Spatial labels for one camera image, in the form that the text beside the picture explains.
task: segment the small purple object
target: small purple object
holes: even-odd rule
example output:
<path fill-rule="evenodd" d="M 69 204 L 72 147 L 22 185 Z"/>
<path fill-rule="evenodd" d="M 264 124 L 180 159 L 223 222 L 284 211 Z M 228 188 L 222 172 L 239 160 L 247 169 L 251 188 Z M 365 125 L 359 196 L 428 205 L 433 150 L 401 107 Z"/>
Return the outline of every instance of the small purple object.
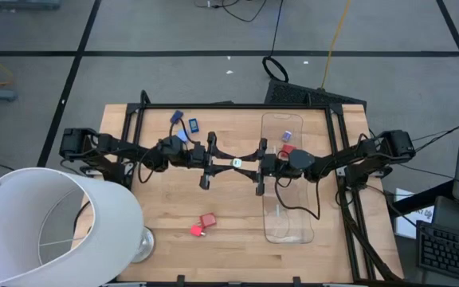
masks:
<path fill-rule="evenodd" d="M 292 133 L 291 132 L 284 132 L 282 140 L 287 143 L 290 139 L 292 138 Z"/>
<path fill-rule="evenodd" d="M 170 122 L 173 124 L 179 121 L 179 119 L 183 116 L 183 112 L 180 112 L 179 110 L 176 110 L 173 116 L 171 117 Z"/>
<path fill-rule="evenodd" d="M 182 140 L 182 142 L 184 142 L 184 143 L 187 142 L 187 135 L 185 134 L 185 132 L 182 129 L 178 131 L 178 135 L 177 136 Z"/>

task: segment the white paper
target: white paper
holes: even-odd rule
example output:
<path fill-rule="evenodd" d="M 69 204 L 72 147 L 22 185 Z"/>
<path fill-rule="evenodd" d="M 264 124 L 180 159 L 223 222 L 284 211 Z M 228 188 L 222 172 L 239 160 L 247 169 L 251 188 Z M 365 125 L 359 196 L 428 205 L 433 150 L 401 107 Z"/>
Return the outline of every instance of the white paper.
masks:
<path fill-rule="evenodd" d="M 402 195 L 413 195 L 413 194 L 414 193 L 410 191 L 404 191 L 403 189 L 396 188 L 396 195 L 394 196 L 394 201 L 397 202 L 398 200 L 402 200 L 406 197 Z M 427 208 L 423 208 L 421 210 L 413 211 L 405 216 L 414 223 L 417 220 L 422 220 L 424 222 L 431 223 L 431 219 L 434 216 L 433 212 L 434 212 L 434 207 L 430 206 Z M 403 217 L 400 216 L 396 218 L 395 233 L 399 236 L 415 239 L 416 230 L 415 230 L 415 226 L 412 226 L 410 222 L 407 222 Z"/>

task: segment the keyboard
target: keyboard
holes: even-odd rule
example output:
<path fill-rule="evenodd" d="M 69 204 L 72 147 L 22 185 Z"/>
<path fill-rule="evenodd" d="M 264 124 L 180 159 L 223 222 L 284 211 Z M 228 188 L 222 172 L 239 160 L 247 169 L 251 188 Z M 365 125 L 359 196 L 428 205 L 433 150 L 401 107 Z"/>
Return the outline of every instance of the keyboard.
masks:
<path fill-rule="evenodd" d="M 459 279 L 459 231 L 417 222 L 419 267 Z"/>

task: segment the lamp base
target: lamp base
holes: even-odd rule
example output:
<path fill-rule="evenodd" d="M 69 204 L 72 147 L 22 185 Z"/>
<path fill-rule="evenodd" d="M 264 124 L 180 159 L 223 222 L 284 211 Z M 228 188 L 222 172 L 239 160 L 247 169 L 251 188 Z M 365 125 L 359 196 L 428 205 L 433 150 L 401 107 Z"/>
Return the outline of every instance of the lamp base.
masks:
<path fill-rule="evenodd" d="M 139 248 L 137 250 L 137 254 L 132 259 L 132 263 L 139 263 L 151 256 L 153 250 L 155 248 L 155 238 L 153 237 L 153 233 L 151 230 L 143 227 L 143 234 L 141 236 L 141 243 L 139 244 Z"/>

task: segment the gray floor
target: gray floor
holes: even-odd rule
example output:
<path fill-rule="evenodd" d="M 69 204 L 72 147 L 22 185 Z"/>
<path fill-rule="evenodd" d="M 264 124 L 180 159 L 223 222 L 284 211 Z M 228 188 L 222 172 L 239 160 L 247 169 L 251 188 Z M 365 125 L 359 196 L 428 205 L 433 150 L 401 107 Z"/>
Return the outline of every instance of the gray floor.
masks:
<path fill-rule="evenodd" d="M 76 50 L 92 3 L 64 0 L 58 11 L 0 12 L 0 50 Z M 260 3 L 243 1 L 231 8 L 245 17 Z M 285 1 L 276 49 L 328 49 L 344 3 Z M 445 3 L 459 31 L 459 0 Z M 223 10 L 195 8 L 187 0 L 103 0 L 87 50 L 267 50 L 278 6 L 279 0 L 270 0 L 255 22 L 243 23 Z M 455 51 L 457 47 L 435 1 L 360 0 L 351 4 L 336 49 Z M 293 84 L 320 86 L 325 57 L 278 60 Z M 71 57 L 0 57 L 15 74 L 11 88 L 19 95 L 15 102 L 0 102 L 0 163 L 36 166 L 72 61 Z M 97 129 L 106 104 L 136 102 L 141 89 L 155 103 L 261 103 L 268 82 L 260 57 L 84 57 L 59 131 Z M 336 57 L 326 89 L 366 100 L 375 132 L 401 128 L 416 138 L 459 124 L 459 57 Z M 452 175 L 458 136 L 454 132 L 436 142 L 410 166 Z M 59 139 L 57 135 L 48 167 L 60 168 Z M 6 172 L 0 168 L 0 176 Z M 384 186 L 419 192 L 443 181 L 396 167 Z M 55 231 L 50 240 L 72 236 L 77 201 L 78 197 L 69 200 L 51 219 Z M 65 248 L 68 245 L 45 252 L 50 255 Z"/>

